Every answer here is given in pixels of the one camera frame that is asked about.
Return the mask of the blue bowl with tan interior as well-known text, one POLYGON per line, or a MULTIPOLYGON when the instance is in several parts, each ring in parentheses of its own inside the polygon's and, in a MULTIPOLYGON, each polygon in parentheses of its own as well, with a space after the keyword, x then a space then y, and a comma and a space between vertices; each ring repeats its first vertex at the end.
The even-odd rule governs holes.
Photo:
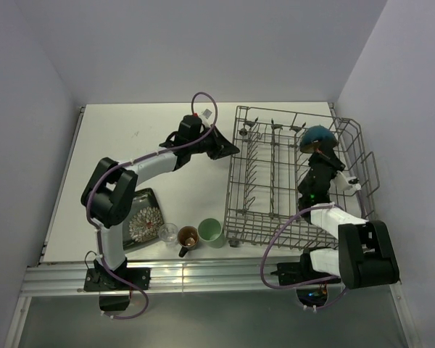
POLYGON ((300 138, 299 148, 302 153, 313 153, 323 142, 338 145, 335 135, 322 125, 315 125, 308 128, 300 138))

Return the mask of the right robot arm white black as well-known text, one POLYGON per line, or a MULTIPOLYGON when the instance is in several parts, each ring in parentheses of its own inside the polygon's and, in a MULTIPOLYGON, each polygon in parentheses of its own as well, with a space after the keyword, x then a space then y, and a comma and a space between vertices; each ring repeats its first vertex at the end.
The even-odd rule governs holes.
POLYGON ((361 189, 356 177, 345 176, 336 146, 335 140, 308 146, 309 169, 298 185, 298 209, 309 224, 333 236, 338 246, 310 250, 309 259, 299 265, 299 274, 313 283, 328 273, 339 277, 348 289, 396 283, 399 266, 386 224, 356 217, 330 198, 332 185, 341 192, 361 189))

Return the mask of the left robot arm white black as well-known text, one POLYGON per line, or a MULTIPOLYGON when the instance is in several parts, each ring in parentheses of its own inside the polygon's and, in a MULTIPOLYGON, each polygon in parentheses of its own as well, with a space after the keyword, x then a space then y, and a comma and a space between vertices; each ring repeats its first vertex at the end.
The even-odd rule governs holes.
POLYGON ((129 215, 136 187, 163 173, 174 172, 194 154, 211 160, 238 154, 215 125, 197 114, 186 115, 157 151, 130 162, 109 157, 99 160, 81 196, 88 222, 95 228, 98 256, 94 268, 109 289, 132 286, 128 280, 127 257, 123 249, 123 222, 129 215))

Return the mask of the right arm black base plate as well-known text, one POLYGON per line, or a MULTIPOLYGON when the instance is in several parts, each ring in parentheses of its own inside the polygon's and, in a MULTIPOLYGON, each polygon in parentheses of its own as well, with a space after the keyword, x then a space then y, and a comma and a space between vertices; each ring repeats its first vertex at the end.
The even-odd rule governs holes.
POLYGON ((276 269, 270 274, 277 277, 279 286, 315 280, 314 283, 309 284, 309 288, 296 290, 301 304, 312 309, 322 307, 327 303, 328 285, 341 283, 339 278, 329 278, 321 281, 321 278, 327 278, 330 275, 313 270, 308 254, 302 254, 299 261, 296 262, 279 262, 276 269))

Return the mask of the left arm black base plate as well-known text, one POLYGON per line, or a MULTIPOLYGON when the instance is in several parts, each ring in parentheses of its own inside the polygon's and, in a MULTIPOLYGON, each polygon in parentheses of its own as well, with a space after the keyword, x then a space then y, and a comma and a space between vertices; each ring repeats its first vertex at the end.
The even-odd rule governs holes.
MULTIPOLYGON (((149 288, 150 268, 126 268, 119 277, 142 290, 149 288)), ((89 268, 83 286, 84 292, 99 294, 99 308, 105 312, 122 312, 131 302, 134 288, 111 276, 100 264, 89 268)))

